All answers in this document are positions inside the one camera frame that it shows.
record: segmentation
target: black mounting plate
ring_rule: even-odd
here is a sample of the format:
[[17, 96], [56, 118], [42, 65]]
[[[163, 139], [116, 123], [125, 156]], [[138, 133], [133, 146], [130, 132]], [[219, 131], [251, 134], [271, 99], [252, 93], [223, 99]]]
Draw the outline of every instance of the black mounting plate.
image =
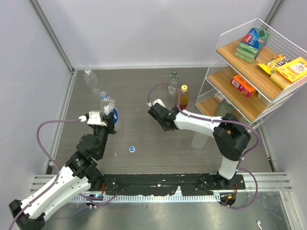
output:
[[166, 196], [173, 195], [178, 186], [183, 196], [212, 195], [214, 190], [245, 189], [244, 178], [234, 175], [230, 184], [220, 183], [221, 177], [210, 173], [182, 174], [105, 174], [107, 195]]

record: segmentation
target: gray floor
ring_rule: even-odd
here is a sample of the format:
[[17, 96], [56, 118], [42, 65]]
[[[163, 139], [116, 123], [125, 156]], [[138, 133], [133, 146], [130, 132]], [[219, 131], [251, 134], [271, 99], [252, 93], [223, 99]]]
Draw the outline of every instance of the gray floor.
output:
[[[239, 193], [235, 206], [247, 204], [253, 193]], [[259, 193], [249, 208], [231, 210], [216, 202], [112, 204], [86, 209], [66, 204], [46, 222], [44, 230], [290, 230], [279, 192]]]
[[[191, 91], [188, 110], [200, 113], [195, 101], [201, 88], [206, 68], [177, 69], [180, 85], [187, 84]], [[119, 119], [123, 127], [108, 138], [104, 158], [98, 162], [102, 173], [205, 173], [219, 169], [222, 156], [212, 138], [204, 149], [191, 147], [193, 132], [175, 130], [164, 132], [147, 114], [147, 94], [153, 85], [167, 81], [172, 69], [96, 70], [101, 88], [117, 101]], [[168, 108], [174, 105], [166, 85], [158, 86], [151, 100], [160, 98]], [[66, 119], [76, 119], [100, 108], [99, 97], [92, 95], [78, 71]], [[62, 167], [76, 151], [81, 136], [92, 130], [85, 123], [65, 124], [56, 156]], [[252, 136], [250, 146], [256, 141]], [[129, 146], [135, 146], [130, 153]], [[271, 172], [262, 144], [251, 152], [242, 166], [252, 172]]]

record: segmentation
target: blue bottle cap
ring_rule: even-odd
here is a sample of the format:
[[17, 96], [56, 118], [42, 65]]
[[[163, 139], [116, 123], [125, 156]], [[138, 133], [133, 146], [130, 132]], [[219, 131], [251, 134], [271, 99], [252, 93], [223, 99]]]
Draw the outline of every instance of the blue bottle cap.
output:
[[134, 146], [130, 146], [129, 147], [129, 152], [135, 152], [135, 147]]

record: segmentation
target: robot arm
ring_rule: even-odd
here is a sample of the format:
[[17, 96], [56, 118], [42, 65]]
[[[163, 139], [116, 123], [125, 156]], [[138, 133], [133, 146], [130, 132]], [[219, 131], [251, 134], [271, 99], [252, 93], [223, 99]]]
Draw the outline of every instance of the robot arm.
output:
[[231, 180], [236, 173], [240, 156], [249, 143], [250, 134], [240, 125], [210, 122], [190, 117], [190, 115], [194, 115], [209, 120], [238, 121], [232, 114], [227, 114], [224, 117], [212, 117], [193, 114], [186, 110], [183, 110], [183, 112], [189, 116], [180, 113], [177, 107], [169, 111], [160, 99], [155, 100], [148, 111], [164, 131], [187, 129], [213, 137], [223, 155], [219, 175], [226, 182]]
[[97, 163], [93, 159], [97, 161], [102, 159], [108, 135], [115, 134], [113, 113], [103, 117], [101, 112], [91, 111], [81, 116], [80, 120], [87, 121], [93, 129], [93, 134], [80, 138], [77, 151], [60, 170], [57, 182], [42, 194], [53, 184], [55, 176], [30, 197], [22, 201], [13, 200], [9, 204], [11, 213], [15, 217], [30, 201], [40, 196], [17, 219], [16, 222], [21, 230], [42, 229], [45, 221], [64, 204], [84, 191], [97, 190], [104, 182], [104, 177], [96, 169]]

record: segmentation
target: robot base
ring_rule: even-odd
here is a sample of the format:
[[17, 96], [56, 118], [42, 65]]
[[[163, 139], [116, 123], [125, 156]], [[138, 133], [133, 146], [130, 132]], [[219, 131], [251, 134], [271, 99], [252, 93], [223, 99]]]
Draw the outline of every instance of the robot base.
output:
[[234, 175], [228, 181], [218, 174], [105, 174], [107, 195], [166, 196], [175, 194], [178, 186], [183, 196], [212, 195], [214, 190], [245, 189], [243, 176]]
[[[9, 204], [12, 216], [15, 217], [21, 210], [21, 201], [13, 200]], [[28, 216], [22, 213], [16, 221], [18, 227], [22, 230], [41, 230], [45, 225], [44, 213], [37, 219], [29, 219]]]

